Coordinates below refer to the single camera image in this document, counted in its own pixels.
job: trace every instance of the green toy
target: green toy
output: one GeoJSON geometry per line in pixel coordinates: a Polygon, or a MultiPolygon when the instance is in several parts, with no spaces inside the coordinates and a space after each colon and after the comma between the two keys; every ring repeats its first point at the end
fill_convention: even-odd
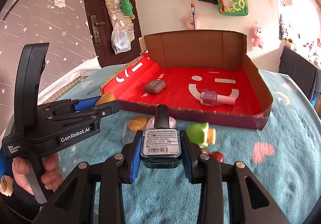
{"type": "Polygon", "coordinates": [[[133,14],[133,6],[132,4],[129,2],[129,0],[121,0],[121,2],[119,3],[119,7],[121,8],[121,11],[123,13],[125,13],[125,15],[129,16],[130,19],[134,19],[135,16],[133,14]]]}
{"type": "Polygon", "coordinates": [[[215,129],[209,129],[208,122],[194,123],[187,127],[187,136],[191,143],[207,147],[208,144],[215,144],[215,129]]]}

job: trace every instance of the pink pig plush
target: pink pig plush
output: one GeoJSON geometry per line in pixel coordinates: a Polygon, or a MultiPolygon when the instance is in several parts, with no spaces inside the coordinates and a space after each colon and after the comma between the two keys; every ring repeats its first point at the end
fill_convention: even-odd
{"type": "Polygon", "coordinates": [[[252,43],[253,46],[258,46],[259,48],[263,49],[263,33],[261,28],[256,26],[252,26],[252,43]]]}
{"type": "MultiPolygon", "coordinates": [[[[200,29],[201,28],[201,21],[200,21],[200,16],[198,14],[195,15],[196,17],[196,29],[200,29]]],[[[187,29],[189,30],[193,30],[194,29],[194,23],[193,23],[193,16],[184,16],[182,18],[182,21],[184,22],[185,26],[187,29]]]]}

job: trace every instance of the pink heart print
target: pink heart print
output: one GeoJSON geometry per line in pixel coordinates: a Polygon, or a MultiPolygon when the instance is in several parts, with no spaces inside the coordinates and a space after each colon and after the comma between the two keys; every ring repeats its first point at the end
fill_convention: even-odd
{"type": "Polygon", "coordinates": [[[264,162],[265,156],[274,154],[274,147],[266,142],[256,142],[253,147],[252,160],[259,164],[264,162]]]}

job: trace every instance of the metal rivet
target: metal rivet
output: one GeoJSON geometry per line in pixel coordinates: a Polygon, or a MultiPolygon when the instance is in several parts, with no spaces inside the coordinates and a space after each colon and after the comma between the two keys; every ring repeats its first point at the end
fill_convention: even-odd
{"type": "Polygon", "coordinates": [[[78,164],[78,168],[79,169],[86,169],[87,168],[87,163],[86,162],[81,162],[80,164],[78,164]]]}
{"type": "Polygon", "coordinates": [[[116,153],[116,154],[114,155],[114,158],[115,158],[116,160],[121,160],[123,157],[124,157],[124,156],[123,156],[121,153],[116,153]]]}
{"type": "Polygon", "coordinates": [[[208,159],[210,158],[210,156],[209,156],[208,154],[206,154],[206,153],[202,153],[202,154],[200,155],[200,158],[201,158],[202,160],[208,160],[208,159]]]}
{"type": "Polygon", "coordinates": [[[245,163],[242,161],[238,161],[236,163],[237,168],[244,169],[245,168],[245,163]]]}

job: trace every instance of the blue blanket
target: blue blanket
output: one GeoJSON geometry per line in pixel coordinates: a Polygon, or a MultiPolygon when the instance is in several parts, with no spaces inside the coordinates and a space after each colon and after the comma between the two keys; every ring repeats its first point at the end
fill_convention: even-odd
{"type": "MultiPolygon", "coordinates": [[[[100,95],[99,87],[121,65],[105,67],[83,80],[61,99],[100,95]]],[[[272,111],[262,131],[212,125],[218,150],[226,163],[243,161],[266,187],[291,224],[301,224],[321,194],[321,123],[307,98],[287,76],[260,71],[274,97],[272,111]]],[[[122,149],[122,132],[133,112],[105,117],[101,132],[60,151],[60,168],[67,176],[81,161],[100,163],[122,149]]],[[[192,122],[178,121],[177,129],[192,122]]],[[[98,212],[96,191],[95,211],[98,212]]],[[[147,169],[141,164],[133,185],[123,185],[127,224],[196,223],[200,184],[191,185],[182,165],[176,169],[147,169]]],[[[224,185],[224,220],[229,223],[227,189],[224,185]]]]}

